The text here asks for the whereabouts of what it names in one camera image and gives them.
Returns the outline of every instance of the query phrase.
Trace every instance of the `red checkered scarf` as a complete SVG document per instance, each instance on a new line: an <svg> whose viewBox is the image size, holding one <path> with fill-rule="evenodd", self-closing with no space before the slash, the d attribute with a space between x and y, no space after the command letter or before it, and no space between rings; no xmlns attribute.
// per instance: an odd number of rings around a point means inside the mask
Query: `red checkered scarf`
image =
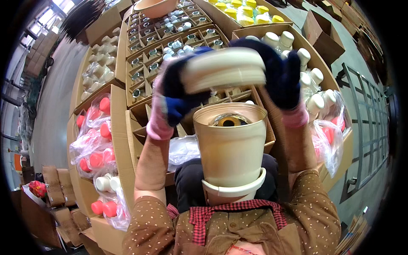
<svg viewBox="0 0 408 255"><path fill-rule="evenodd" d="M190 219L188 222L194 225L193 244L197 244L201 246L205 245L205 234L206 234L205 225L207 221L211 219L214 212L251 210L251 209L257 209L260 207L272 208L272 214L275 219L278 230L287 225L286 218L282 213L283 211L282 207L278 203L267 201L267 200L262 200L262 199L252 199L252 200L247 200L247 201L242 201L242 202L237 202L237 203L222 204L222 205L213 206L213 207L210 207L210 206L190 207ZM172 215L176 216L178 214L174 212L174 209L175 208L172 206L171 208Z"/></svg>

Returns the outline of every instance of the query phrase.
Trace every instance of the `yellow cap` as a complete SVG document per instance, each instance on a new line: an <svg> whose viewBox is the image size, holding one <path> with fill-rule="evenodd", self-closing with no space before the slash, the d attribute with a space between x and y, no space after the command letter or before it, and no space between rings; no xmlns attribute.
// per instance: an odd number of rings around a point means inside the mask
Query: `yellow cap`
<svg viewBox="0 0 408 255"><path fill-rule="evenodd" d="M252 18L252 17L254 16L251 7L249 7L249 6L242 6L242 7L240 7L240 8L241 8L242 14L244 14L245 16L250 17L250 18Z"/></svg>
<svg viewBox="0 0 408 255"><path fill-rule="evenodd" d="M241 26L244 26L244 27L245 27L245 26L249 26L249 25L253 25L253 24L254 24L254 20L253 20L252 18L250 18L250 17L241 15L239 18L240 18L240 19L237 20L237 21L238 21L238 23L239 23Z"/></svg>
<svg viewBox="0 0 408 255"><path fill-rule="evenodd" d="M266 15L260 14L255 17L255 24L265 24L270 22L271 20Z"/></svg>
<svg viewBox="0 0 408 255"><path fill-rule="evenodd" d="M226 15L230 16L234 20L237 19L237 10L228 8L228 9L225 9L224 12Z"/></svg>
<svg viewBox="0 0 408 255"><path fill-rule="evenodd" d="M255 0L246 0L246 5L252 8L256 8L256 1Z"/></svg>
<svg viewBox="0 0 408 255"><path fill-rule="evenodd" d="M231 1L231 4L232 4L235 8L238 8L238 7L240 7L240 6L242 5L242 2L239 1L239 0L232 0L232 1Z"/></svg>
<svg viewBox="0 0 408 255"><path fill-rule="evenodd" d="M281 16L274 15L272 17L272 22L284 22L284 20L283 20L283 18Z"/></svg>
<svg viewBox="0 0 408 255"><path fill-rule="evenodd" d="M258 10L258 12L259 12L260 14L264 14L265 12L269 12L268 7L263 6L263 5L258 5L258 6L256 6L256 9Z"/></svg>
<svg viewBox="0 0 408 255"><path fill-rule="evenodd" d="M216 3L215 7L217 7L218 9L220 9L221 11L224 11L227 8L227 5L224 3Z"/></svg>

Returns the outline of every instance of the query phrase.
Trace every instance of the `hand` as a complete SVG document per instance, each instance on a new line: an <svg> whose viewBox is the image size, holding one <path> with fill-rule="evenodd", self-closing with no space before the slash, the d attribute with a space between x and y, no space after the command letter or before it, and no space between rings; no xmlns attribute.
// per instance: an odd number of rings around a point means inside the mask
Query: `hand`
<svg viewBox="0 0 408 255"><path fill-rule="evenodd" d="M163 62L160 73L153 82L152 112L147 124L150 137L155 140L170 139L174 127L184 116L210 97L209 91L187 95L180 75L189 59L211 50L213 49L209 47L201 47L192 55Z"/></svg>
<svg viewBox="0 0 408 255"><path fill-rule="evenodd" d="M247 47L256 50L265 63L266 91L271 100L282 110L294 109L300 100L300 59L295 51L287 59L280 56L265 43L238 39L230 47Z"/></svg>

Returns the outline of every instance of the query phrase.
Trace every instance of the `person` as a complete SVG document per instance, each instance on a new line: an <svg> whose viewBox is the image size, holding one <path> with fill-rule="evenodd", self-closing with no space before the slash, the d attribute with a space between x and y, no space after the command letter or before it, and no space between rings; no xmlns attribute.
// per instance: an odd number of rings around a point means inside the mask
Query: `person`
<svg viewBox="0 0 408 255"><path fill-rule="evenodd" d="M180 81L188 59L211 50L202 48L164 62L154 82L148 136L135 172L135 203L123 254L334 254L340 221L319 180L298 83L300 60L295 52L281 60L268 45L253 40L239 39L230 46L252 48L265 63L265 88L281 109L285 126L290 202L276 201L271 184L276 181L277 165L264 156L262 165L271 174L260 188L266 193L257 191L255 199L206 206L200 161L194 160L175 174L179 210L171 205L166 208L164 184L174 127L210 96L209 92L187 95Z"/></svg>

